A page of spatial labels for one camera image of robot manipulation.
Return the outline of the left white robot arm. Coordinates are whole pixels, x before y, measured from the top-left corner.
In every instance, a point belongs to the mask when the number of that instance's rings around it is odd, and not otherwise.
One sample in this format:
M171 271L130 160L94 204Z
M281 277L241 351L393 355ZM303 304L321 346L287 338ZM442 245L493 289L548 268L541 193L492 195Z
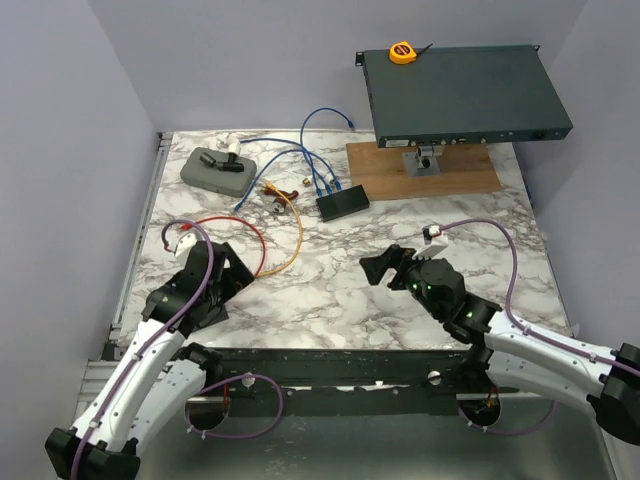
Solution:
M189 336L217 320L254 280L228 243L198 240L186 262L152 291L124 356L90 406L68 429L54 429L45 451L60 479L133 479L147 441L186 401L214 393L219 354Z

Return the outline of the red-brown handle tool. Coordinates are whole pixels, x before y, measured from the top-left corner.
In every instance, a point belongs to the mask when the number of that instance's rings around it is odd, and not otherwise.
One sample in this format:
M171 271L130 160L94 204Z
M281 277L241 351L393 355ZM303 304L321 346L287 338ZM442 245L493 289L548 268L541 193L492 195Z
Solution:
M292 190L290 192L281 190L280 192L277 192L275 188L269 186L264 186L262 192L267 196L273 197L270 211L276 215L283 214L287 210L289 203L293 202L299 196L299 192L297 190Z

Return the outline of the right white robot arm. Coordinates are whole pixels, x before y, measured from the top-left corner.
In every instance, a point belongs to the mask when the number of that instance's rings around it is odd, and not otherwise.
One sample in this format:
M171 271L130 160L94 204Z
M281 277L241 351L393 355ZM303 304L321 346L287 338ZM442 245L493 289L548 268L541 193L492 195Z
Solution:
M359 264L371 285L394 270L389 289L408 292L451 337L481 351L483 357L460 367L467 389L494 384L535 393L593 417L623 442L639 443L637 346L593 345L514 317L467 291L446 259L420 258L397 244Z

